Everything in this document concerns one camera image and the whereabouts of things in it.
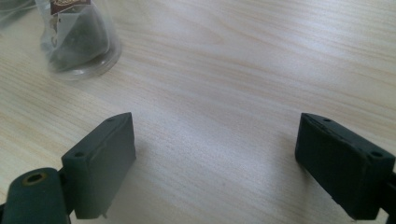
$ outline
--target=rectangular plastic piece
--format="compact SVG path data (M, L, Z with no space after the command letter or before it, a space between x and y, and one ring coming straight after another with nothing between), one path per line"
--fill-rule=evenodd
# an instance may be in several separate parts
M2 224L69 224L58 172L31 171L15 179L8 190Z
M295 156L352 218L376 218L393 155L332 120L302 114Z
M62 173L73 183L67 207L77 218L105 215L135 158L131 113L105 120L62 156Z

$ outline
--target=light wooden surface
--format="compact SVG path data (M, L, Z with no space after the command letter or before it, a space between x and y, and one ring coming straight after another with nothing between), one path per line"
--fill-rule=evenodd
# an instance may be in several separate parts
M109 220L350 223L294 159L302 112L396 153L396 2L111 1L105 75L49 77L36 10L0 30L0 201L18 175L131 111L137 161ZM385 223L381 211L377 221Z

